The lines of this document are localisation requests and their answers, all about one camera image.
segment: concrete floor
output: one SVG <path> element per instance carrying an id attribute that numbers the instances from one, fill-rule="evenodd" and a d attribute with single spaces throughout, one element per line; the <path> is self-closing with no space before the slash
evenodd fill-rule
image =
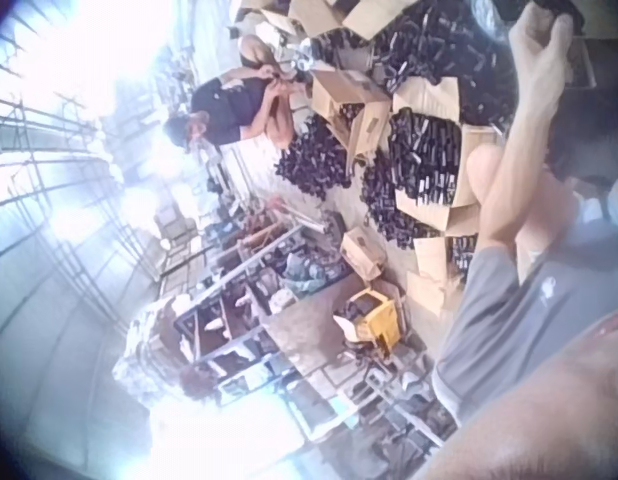
<path id="1" fill-rule="evenodd" d="M 320 210 L 335 210 L 341 213 L 348 229 L 363 225 L 367 206 L 360 200 L 362 169 L 358 169 L 351 188 L 332 189 L 323 203 L 301 193 L 294 185 L 275 174 L 275 164 L 279 157 L 280 152 L 266 138 L 260 137 L 226 148 L 224 165 L 241 195 L 248 195 L 247 189 L 263 198 L 279 195 L 288 205 L 313 218 L 320 217 Z M 413 250 L 401 250 L 394 242 L 385 241 L 373 225 L 367 230 L 387 254 L 384 278 L 398 285 L 403 292 L 406 291 L 407 272 L 418 271 Z M 443 318 L 436 318 L 408 298 L 405 300 L 405 311 L 409 324 L 424 341 L 429 354 L 436 358 L 453 315 L 445 314 Z"/>

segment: black hair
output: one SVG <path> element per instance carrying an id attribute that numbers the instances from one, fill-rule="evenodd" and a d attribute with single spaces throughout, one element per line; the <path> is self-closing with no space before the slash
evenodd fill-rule
<path id="1" fill-rule="evenodd" d="M 187 148 L 187 123 L 189 118 L 186 115 L 178 115 L 167 120 L 162 127 L 165 135 L 169 137 L 171 143 L 176 147 Z"/>

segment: wooden plank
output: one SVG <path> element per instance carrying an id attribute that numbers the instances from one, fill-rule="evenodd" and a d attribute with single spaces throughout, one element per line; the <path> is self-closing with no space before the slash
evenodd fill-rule
<path id="1" fill-rule="evenodd" d="M 364 288 L 352 274 L 261 321 L 278 348 L 307 376 L 343 351 L 344 334 L 333 320 L 333 309 Z"/>

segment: finger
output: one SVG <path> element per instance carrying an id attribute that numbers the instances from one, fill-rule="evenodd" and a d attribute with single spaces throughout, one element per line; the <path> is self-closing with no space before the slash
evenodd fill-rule
<path id="1" fill-rule="evenodd" d="M 537 40 L 550 31 L 553 20 L 554 16 L 550 10 L 539 7 L 533 1 L 529 2 L 512 28 L 511 35 Z"/>
<path id="2" fill-rule="evenodd" d="M 561 58 L 566 58 L 573 40 L 573 19 L 570 15 L 560 15 L 554 22 L 549 40 L 549 50 Z"/>

